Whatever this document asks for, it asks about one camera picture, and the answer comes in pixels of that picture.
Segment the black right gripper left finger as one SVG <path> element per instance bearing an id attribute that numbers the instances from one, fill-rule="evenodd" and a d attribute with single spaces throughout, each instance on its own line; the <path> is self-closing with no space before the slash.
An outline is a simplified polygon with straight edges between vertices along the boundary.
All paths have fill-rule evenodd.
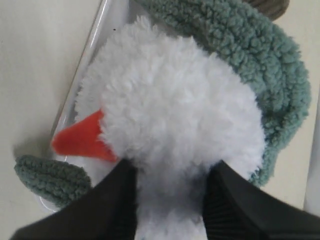
<path id="1" fill-rule="evenodd" d="M 14 240 L 133 240 L 136 169 L 120 161 L 95 188 L 62 210 L 25 227 Z"/>

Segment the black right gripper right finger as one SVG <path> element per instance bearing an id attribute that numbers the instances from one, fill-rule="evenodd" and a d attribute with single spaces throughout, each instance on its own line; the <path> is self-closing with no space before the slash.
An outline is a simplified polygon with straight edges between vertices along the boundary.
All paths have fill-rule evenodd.
<path id="1" fill-rule="evenodd" d="M 254 186 L 225 162 L 210 169 L 202 217 L 210 240 L 318 240 L 320 218 Z"/>

